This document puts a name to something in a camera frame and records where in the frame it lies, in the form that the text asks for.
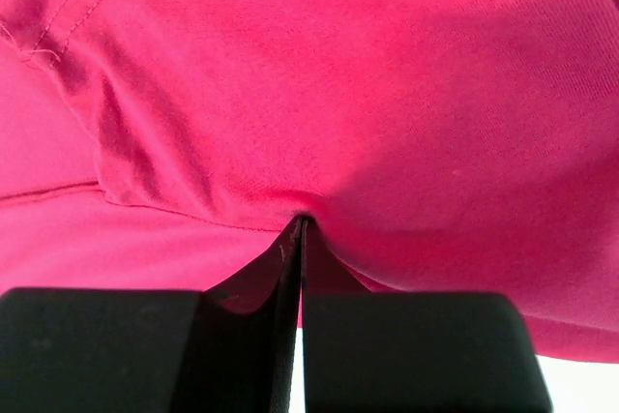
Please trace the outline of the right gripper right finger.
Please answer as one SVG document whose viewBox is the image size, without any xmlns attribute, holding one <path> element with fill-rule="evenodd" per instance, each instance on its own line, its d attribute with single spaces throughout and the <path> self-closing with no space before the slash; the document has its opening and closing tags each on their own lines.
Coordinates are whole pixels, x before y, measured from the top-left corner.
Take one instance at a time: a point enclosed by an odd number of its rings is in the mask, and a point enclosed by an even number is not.
<svg viewBox="0 0 619 413">
<path fill-rule="evenodd" d="M 487 292 L 368 291 L 302 232 L 309 412 L 549 412 L 526 325 Z"/>
</svg>

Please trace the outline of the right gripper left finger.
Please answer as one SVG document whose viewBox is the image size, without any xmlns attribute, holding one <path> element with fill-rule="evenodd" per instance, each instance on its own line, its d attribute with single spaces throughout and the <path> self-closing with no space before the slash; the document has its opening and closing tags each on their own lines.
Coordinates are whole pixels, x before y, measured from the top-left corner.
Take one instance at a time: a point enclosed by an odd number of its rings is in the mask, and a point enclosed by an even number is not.
<svg viewBox="0 0 619 413">
<path fill-rule="evenodd" d="M 21 287 L 1 298 L 5 412 L 284 412 L 303 222 L 206 291 Z"/>
</svg>

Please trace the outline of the magenta t-shirt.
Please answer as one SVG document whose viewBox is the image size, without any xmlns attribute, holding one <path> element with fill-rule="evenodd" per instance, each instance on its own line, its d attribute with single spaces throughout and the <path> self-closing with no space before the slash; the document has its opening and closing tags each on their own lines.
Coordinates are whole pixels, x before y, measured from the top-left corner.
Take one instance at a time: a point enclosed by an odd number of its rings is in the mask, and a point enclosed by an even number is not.
<svg viewBox="0 0 619 413">
<path fill-rule="evenodd" d="M 3 289 L 208 288 L 299 215 L 616 362 L 618 0 L 1 0 Z"/>
</svg>

